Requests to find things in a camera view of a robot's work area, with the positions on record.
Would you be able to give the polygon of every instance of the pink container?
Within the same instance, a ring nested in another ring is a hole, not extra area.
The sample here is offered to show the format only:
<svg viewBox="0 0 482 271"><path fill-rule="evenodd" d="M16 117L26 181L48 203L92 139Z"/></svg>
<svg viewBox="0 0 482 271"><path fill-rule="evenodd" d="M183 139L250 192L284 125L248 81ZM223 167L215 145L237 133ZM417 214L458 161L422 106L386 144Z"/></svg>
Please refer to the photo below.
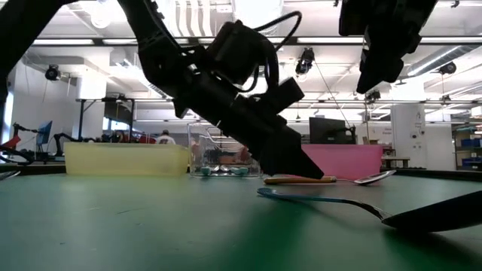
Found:
<svg viewBox="0 0 482 271"><path fill-rule="evenodd" d="M325 173L348 180L357 180L380 173L381 145L302 145L301 148Z"/></svg>

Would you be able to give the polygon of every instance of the monitor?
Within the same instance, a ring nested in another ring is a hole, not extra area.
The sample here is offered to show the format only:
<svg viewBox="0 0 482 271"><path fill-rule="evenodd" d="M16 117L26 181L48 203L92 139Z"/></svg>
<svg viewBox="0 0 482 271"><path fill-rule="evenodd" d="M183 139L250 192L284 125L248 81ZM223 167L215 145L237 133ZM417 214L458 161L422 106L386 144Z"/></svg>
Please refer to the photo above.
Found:
<svg viewBox="0 0 482 271"><path fill-rule="evenodd" d="M356 144L346 134L344 120L310 118L310 144Z"/></svg>
<svg viewBox="0 0 482 271"><path fill-rule="evenodd" d="M48 144L48 139L50 138L51 130L52 130L52 120L38 127L37 146Z"/></svg>

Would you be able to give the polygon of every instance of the transparent bin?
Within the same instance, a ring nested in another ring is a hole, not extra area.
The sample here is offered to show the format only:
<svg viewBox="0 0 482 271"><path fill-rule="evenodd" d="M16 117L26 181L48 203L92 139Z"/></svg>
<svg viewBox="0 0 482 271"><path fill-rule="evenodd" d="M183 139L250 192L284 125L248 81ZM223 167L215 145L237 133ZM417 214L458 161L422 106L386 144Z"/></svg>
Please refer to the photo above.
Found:
<svg viewBox="0 0 482 271"><path fill-rule="evenodd" d="M236 140L207 123L189 123L189 164L192 176L260 177L261 168Z"/></svg>
<svg viewBox="0 0 482 271"><path fill-rule="evenodd" d="M188 149L180 145L66 142L70 175L179 176L188 169Z"/></svg>

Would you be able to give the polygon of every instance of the yellow container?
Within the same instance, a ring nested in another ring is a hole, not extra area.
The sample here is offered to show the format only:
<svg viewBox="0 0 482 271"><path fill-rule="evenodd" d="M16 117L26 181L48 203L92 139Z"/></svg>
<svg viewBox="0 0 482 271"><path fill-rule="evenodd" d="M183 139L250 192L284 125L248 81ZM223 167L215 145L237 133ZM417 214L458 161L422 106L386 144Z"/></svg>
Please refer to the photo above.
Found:
<svg viewBox="0 0 482 271"><path fill-rule="evenodd" d="M180 145L66 142L67 174L179 176L188 170Z"/></svg>

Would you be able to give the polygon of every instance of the green table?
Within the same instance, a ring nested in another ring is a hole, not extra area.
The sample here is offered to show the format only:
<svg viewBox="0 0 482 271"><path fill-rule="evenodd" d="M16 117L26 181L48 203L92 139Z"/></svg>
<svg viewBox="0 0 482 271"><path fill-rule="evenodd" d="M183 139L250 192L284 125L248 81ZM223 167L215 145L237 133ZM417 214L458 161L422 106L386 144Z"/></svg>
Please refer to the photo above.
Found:
<svg viewBox="0 0 482 271"><path fill-rule="evenodd" d="M354 206L257 196L262 185L188 176L0 181L0 270L482 270L480 226L408 236ZM278 187L393 214L480 189L400 176L372 187Z"/></svg>

